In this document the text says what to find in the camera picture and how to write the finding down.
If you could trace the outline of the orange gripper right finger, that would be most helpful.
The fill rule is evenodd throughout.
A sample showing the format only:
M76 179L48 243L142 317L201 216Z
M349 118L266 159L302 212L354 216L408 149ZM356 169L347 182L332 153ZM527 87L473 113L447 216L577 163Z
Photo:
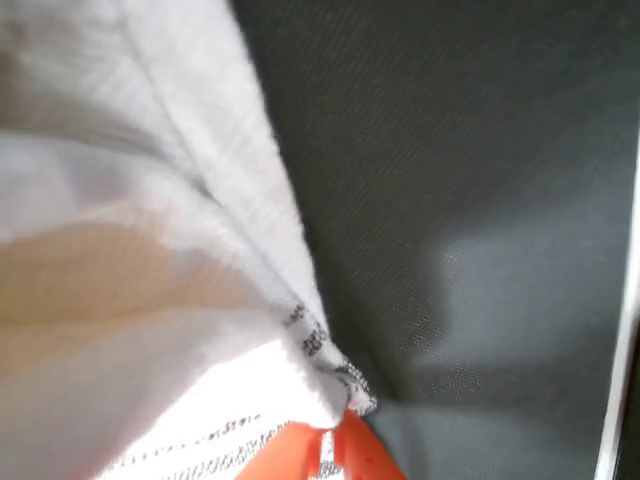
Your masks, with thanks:
M382 442L352 410L335 428L334 461L350 480L406 480Z

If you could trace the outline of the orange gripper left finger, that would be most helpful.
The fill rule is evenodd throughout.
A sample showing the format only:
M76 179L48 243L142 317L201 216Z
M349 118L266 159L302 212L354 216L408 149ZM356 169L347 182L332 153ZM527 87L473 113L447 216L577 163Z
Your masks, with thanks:
M274 434L238 474L239 480L306 480L319 473L321 431L291 422Z

